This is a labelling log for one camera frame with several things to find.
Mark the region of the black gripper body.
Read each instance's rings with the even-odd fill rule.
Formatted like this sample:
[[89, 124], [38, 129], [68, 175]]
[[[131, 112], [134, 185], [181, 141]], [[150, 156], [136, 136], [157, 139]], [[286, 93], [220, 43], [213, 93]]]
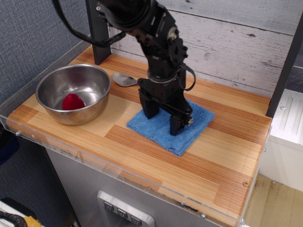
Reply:
[[186, 76], [178, 75], [168, 83], [156, 83], [150, 79], [138, 79], [139, 91], [151, 96], [160, 109], [170, 115], [181, 114], [185, 120], [185, 126], [193, 122], [192, 107], [184, 97]]

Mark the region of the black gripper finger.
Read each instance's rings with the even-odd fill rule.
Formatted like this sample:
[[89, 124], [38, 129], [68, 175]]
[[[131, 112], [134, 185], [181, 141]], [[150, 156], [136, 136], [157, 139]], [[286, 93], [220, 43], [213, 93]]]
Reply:
[[139, 92], [139, 96], [143, 112], [147, 119], [151, 119], [159, 113], [160, 108], [151, 96], [143, 93], [142, 91]]
[[174, 114], [170, 116], [170, 134], [175, 136], [178, 134], [180, 129], [185, 127], [185, 120], [183, 119], [183, 115]]

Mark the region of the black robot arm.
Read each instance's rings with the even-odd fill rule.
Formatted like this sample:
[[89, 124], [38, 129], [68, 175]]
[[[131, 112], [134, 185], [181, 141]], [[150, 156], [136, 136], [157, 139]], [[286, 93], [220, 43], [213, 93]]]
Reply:
[[97, 11], [106, 22], [136, 38], [148, 61], [146, 79], [137, 80], [145, 116], [160, 109], [170, 114], [170, 134], [177, 135], [193, 121], [191, 106], [184, 98], [187, 47], [179, 37], [175, 19], [155, 0], [99, 0]]

